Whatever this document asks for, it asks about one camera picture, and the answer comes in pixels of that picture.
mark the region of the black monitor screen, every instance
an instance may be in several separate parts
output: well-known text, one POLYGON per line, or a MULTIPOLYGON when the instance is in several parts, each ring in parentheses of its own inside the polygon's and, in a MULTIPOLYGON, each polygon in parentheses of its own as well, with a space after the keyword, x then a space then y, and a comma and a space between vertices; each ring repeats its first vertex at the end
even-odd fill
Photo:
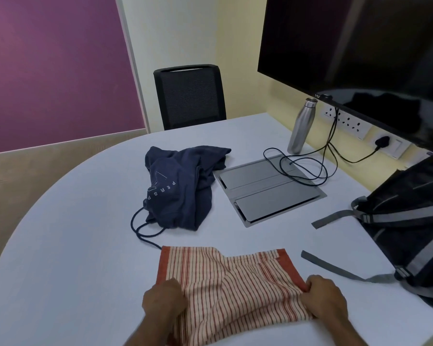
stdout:
POLYGON ((258 71, 433 150, 433 0, 268 0, 258 71))

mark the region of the striped cloth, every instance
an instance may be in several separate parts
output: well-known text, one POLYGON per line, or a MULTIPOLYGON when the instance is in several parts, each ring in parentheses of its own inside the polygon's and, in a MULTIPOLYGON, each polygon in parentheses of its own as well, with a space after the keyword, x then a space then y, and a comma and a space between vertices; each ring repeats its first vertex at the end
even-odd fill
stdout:
POLYGON ((157 284, 176 278, 190 306, 168 338, 202 346, 243 331, 312 318, 306 291, 284 249, 224 257, 215 248, 162 247, 157 284))

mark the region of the hand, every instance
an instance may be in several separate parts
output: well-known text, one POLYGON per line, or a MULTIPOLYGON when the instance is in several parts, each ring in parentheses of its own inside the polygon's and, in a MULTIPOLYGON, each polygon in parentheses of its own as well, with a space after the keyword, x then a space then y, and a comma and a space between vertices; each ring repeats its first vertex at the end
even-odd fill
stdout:
POLYGON ((154 285, 143 296, 143 309, 146 315, 167 315, 176 319, 188 306, 181 286, 174 278, 154 285))
POLYGON ((348 320, 346 299, 330 279, 312 275, 306 280, 309 292, 300 295, 300 300, 317 318, 327 323, 330 320, 348 320))

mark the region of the black backpack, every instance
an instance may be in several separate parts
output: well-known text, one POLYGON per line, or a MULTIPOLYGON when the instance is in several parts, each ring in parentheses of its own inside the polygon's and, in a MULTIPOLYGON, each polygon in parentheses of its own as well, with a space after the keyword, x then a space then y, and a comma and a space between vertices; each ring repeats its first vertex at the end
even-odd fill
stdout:
POLYGON ((356 217, 393 264, 395 273, 363 279, 305 251, 302 257, 355 280, 399 281, 433 306, 433 156, 405 171, 396 171, 369 197, 354 200, 351 207, 312 225, 320 228, 344 216, 356 217))

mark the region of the purple panel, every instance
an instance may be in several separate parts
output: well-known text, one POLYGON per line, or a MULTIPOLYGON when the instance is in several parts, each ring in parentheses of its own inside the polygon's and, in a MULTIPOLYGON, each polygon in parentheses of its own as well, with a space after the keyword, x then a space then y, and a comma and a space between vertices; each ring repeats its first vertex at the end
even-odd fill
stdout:
POLYGON ((0 152, 143 127, 115 0, 0 0, 0 152))

